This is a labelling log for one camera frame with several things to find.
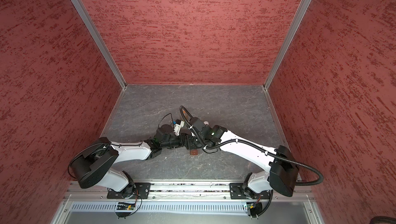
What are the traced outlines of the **red weekly pill organizer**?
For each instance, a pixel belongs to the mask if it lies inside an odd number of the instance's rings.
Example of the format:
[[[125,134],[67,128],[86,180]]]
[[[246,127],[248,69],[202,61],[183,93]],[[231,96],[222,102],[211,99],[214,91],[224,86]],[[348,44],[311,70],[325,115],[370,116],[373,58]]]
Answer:
[[[198,156],[199,151],[197,149],[193,149],[189,151],[190,156]]]

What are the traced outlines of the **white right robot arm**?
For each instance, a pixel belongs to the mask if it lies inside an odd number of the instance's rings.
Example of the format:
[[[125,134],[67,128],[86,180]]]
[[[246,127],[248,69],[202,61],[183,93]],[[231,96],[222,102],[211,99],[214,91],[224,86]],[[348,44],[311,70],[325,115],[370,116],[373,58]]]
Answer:
[[[262,171],[249,174],[244,182],[247,194],[273,190],[283,196],[292,197],[297,183],[299,167],[294,164],[291,151],[280,145],[278,148],[259,145],[244,139],[221,126],[199,129],[191,126],[193,137],[204,150],[213,148],[235,154],[259,166]]]

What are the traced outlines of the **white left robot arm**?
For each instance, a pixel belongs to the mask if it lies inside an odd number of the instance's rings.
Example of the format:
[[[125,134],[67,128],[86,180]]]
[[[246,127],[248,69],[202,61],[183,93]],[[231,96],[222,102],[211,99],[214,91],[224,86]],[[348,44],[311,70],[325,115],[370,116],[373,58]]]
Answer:
[[[68,173],[82,189],[102,186],[121,192],[133,181],[127,173],[115,170],[114,164],[151,160],[161,155],[163,149],[184,147],[192,138],[190,133],[177,134],[171,128],[164,124],[153,138],[136,143],[111,142],[101,137],[70,161]]]

